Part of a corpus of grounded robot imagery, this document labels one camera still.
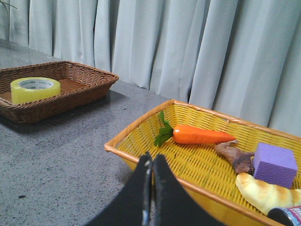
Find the basket rim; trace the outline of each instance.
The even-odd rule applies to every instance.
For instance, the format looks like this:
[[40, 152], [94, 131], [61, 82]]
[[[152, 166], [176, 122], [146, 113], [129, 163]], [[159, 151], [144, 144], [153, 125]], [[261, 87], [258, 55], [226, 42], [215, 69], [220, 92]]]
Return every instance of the basket rim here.
[[[163, 102], [162, 104], [156, 106], [155, 108], [153, 108], [149, 112], [145, 113], [140, 118], [136, 119], [134, 122], [132, 122], [130, 125], [128, 125], [125, 129], [123, 129], [113, 139], [111, 139], [107, 143], [105, 143], [104, 144], [105, 151], [112, 152], [112, 153], [120, 156], [121, 158], [124, 158], [128, 161], [131, 161], [131, 162], [137, 164], [138, 161], [139, 161], [138, 157], [135, 157], [135, 156], [133, 156], [129, 153], [125, 153], [123, 151], [120, 151], [116, 148], [116, 146], [127, 135], [129, 135], [130, 132], [132, 132], [135, 128], [137, 128], [139, 126], [139, 124], [146, 121], [152, 115], [157, 114], [158, 112], [160, 112], [161, 110], [167, 108], [170, 105], [183, 105], [183, 106], [191, 107], [191, 108], [193, 108], [197, 111], [203, 111], [203, 112], [215, 115], [219, 118], [226, 119], [226, 120], [228, 120], [229, 123], [231, 122], [231, 123], [241, 124], [241, 125], [244, 125], [244, 126], [252, 127], [252, 128], [255, 128], [255, 129], [259, 129], [259, 130], [271, 133], [273, 135], [277, 135], [277, 136], [281, 136], [281, 137], [284, 137], [284, 138], [288, 138], [288, 139], [291, 139], [291, 140], [301, 142], [301, 137], [297, 137], [297, 136], [294, 136], [294, 135], [291, 135], [291, 134], [288, 134], [288, 133], [285, 133], [285, 132], [282, 132], [282, 131], [279, 131], [279, 130], [276, 130], [276, 129], [266, 128], [264, 126], [260, 126], [260, 125], [255, 124], [255, 123], [245, 121], [245, 120], [242, 120], [242, 119], [237, 118], [237, 117], [233, 117], [233, 116], [228, 115], [228, 114], [224, 114], [224, 113], [217, 112], [217, 111], [214, 111], [214, 110], [210, 110], [210, 109], [207, 109], [207, 108], [204, 108], [204, 107], [200, 107], [200, 106], [188, 104], [188, 103], [185, 103], [185, 102], [182, 102], [182, 101], [178, 101], [178, 100], [175, 100], [175, 99], [171, 99], [171, 100], [167, 100], [167, 101]], [[216, 201], [220, 204], [223, 204], [223, 205], [225, 205], [225, 206], [227, 206], [227, 207], [229, 207], [229, 208], [231, 208], [231, 209], [233, 209], [233, 210], [235, 210], [239, 213], [244, 214], [245, 216], [248, 216], [248, 217], [250, 217], [254, 220], [257, 220], [260, 223], [264, 223], [264, 224], [269, 225], [269, 226], [276, 226], [276, 225], [280, 226], [280, 225], [282, 225], [282, 224], [279, 224], [278, 222], [276, 222], [276, 221], [274, 221], [274, 220], [272, 220], [272, 219], [270, 219], [266, 216], [263, 216], [263, 215], [261, 215], [257, 212], [253, 212], [253, 211], [249, 210], [246, 207], [240, 206], [240, 205], [238, 205], [238, 204], [236, 204], [236, 203], [234, 203], [234, 202], [232, 202], [228, 199], [225, 199], [225, 198], [221, 197], [220, 195], [215, 194], [214, 192], [211, 192], [211, 191], [209, 191], [205, 188], [197, 186], [197, 185], [195, 185], [191, 182], [185, 181], [185, 180], [183, 180], [182, 178], [180, 178], [178, 176], [176, 176], [176, 178], [184, 187], [189, 188], [192, 191], [196, 191], [196, 192], [200, 193], [201, 195], [203, 195], [205, 197], [208, 197], [208, 198], [210, 198], [210, 199], [212, 199], [212, 200], [214, 200], [214, 201]]]
[[4, 69], [0, 69], [0, 74], [2, 72], [23, 70], [23, 69], [27, 69], [27, 68], [40, 68], [40, 67], [49, 66], [49, 65], [67, 65], [67, 64], [84, 67], [84, 68], [87, 68], [87, 69], [90, 69], [90, 70], [93, 70], [96, 72], [109, 73], [112, 76], [112, 78], [108, 81], [105, 81], [105, 82], [102, 82], [102, 83], [99, 83], [96, 85], [91, 85], [91, 86], [87, 86], [87, 87], [74, 89], [74, 90], [71, 90], [71, 91], [68, 91], [65, 93], [60, 93], [59, 95], [55, 95], [53, 97], [36, 100], [36, 101], [32, 101], [32, 102], [26, 102], [26, 103], [22, 103], [22, 104], [13, 104], [12, 102], [9, 102], [0, 97], [0, 108], [6, 108], [11, 111], [18, 111], [20, 109], [25, 109], [25, 108], [26, 109], [36, 108], [39, 106], [43, 106], [45, 104], [50, 104], [58, 99], [65, 99], [65, 98], [68, 99], [72, 95], [78, 95], [81, 93], [88, 92], [90, 90], [98, 89], [102, 86], [111, 85], [111, 84], [115, 83], [117, 80], [119, 80], [119, 76], [117, 74], [114, 74], [114, 73], [111, 73], [111, 72], [108, 72], [108, 71], [105, 71], [102, 69], [98, 69], [95, 67], [91, 67], [89, 65], [73, 62], [73, 61], [53, 61], [53, 62], [47, 62], [47, 63], [41, 63], [41, 64], [35, 64], [35, 65], [25, 65], [25, 66], [13, 67], [13, 68], [4, 68]]

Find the tape roll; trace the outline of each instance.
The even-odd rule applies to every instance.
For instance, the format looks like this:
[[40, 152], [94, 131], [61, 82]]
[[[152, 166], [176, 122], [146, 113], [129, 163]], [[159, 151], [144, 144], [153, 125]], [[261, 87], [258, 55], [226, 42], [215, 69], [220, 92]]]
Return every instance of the tape roll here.
[[22, 104], [52, 97], [61, 93], [60, 82], [42, 77], [29, 77], [10, 83], [13, 104]]

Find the table surface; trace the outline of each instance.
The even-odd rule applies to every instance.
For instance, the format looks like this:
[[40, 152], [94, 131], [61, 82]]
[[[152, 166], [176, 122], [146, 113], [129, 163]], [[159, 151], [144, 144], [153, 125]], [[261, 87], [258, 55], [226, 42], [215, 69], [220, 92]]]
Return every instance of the table surface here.
[[[0, 68], [57, 60], [0, 39]], [[33, 125], [0, 116], [0, 226], [80, 226], [91, 220], [132, 173], [104, 144], [166, 100], [117, 81], [105, 98]]]

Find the toy carrot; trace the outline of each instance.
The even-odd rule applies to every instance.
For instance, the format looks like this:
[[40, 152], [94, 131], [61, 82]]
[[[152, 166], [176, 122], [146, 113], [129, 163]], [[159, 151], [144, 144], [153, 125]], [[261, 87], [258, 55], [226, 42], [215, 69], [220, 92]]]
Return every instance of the toy carrot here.
[[216, 144], [236, 140], [236, 138], [228, 133], [201, 129], [189, 125], [177, 125], [172, 128], [169, 121], [164, 120], [164, 113], [159, 113], [159, 118], [164, 124], [159, 131], [159, 135], [155, 138], [154, 145], [161, 147], [169, 138], [173, 138], [179, 144]]

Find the yellow tape roll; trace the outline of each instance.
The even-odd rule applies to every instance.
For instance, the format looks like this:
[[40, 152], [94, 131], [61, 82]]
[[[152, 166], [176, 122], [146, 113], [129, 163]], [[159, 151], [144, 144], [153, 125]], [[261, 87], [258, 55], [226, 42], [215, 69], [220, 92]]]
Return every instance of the yellow tape roll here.
[[60, 82], [42, 77], [14, 80], [10, 83], [10, 88], [13, 104], [41, 100], [61, 93]]

